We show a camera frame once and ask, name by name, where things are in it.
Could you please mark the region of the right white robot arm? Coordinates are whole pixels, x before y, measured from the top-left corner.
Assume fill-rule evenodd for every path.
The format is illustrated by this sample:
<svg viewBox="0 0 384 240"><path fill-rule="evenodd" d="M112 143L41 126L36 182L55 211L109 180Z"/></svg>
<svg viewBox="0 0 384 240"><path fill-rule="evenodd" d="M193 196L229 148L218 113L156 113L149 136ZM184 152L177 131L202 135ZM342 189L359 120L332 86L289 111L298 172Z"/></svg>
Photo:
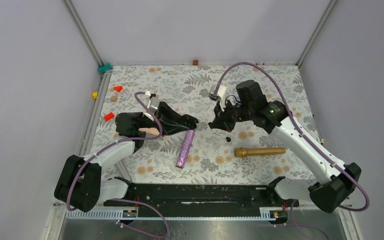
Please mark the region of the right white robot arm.
<svg viewBox="0 0 384 240"><path fill-rule="evenodd" d="M313 179L278 177L268 186L267 201L273 206L285 200L312 202L325 213L332 213L356 189L361 168L356 163L346 164L326 150L308 132L290 111L278 101L267 101L260 85L247 80L236 86L239 102L227 99L226 87L213 85L209 98L216 101L215 118L211 129L231 132L236 123L252 121L270 136L277 138L291 150L312 172Z"/></svg>

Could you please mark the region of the black oval earbud case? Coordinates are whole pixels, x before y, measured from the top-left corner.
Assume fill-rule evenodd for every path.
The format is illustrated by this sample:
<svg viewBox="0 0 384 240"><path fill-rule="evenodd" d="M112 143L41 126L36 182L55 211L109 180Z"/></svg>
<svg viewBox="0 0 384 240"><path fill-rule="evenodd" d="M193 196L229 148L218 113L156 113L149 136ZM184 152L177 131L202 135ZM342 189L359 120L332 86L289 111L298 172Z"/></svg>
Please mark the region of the black oval earbud case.
<svg viewBox="0 0 384 240"><path fill-rule="evenodd" d="M180 117L180 123L191 130L196 129L199 120L191 115L184 114Z"/></svg>

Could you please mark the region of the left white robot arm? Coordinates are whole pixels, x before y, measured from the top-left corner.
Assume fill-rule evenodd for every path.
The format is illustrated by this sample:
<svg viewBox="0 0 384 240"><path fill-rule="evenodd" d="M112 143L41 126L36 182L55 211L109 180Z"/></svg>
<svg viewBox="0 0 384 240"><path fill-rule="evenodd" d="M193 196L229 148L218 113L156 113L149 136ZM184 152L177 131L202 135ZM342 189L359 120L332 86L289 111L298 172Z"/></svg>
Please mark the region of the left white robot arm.
<svg viewBox="0 0 384 240"><path fill-rule="evenodd" d="M175 112L164 101L150 104L145 112L122 112L115 117L118 136L97 153L71 155L63 166L54 190L54 197L67 204L71 211L88 212L97 204L117 199L128 206L135 192L127 180L104 180L102 175L122 159L137 152L147 140L195 130L199 120Z"/></svg>

